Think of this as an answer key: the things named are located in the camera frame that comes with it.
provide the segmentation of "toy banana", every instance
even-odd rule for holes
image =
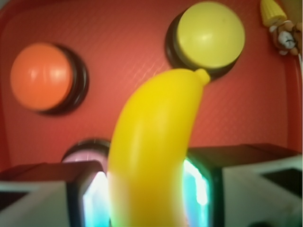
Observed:
[[[112,226],[186,226],[182,171],[205,70],[169,70],[125,104],[111,141],[108,183]]]

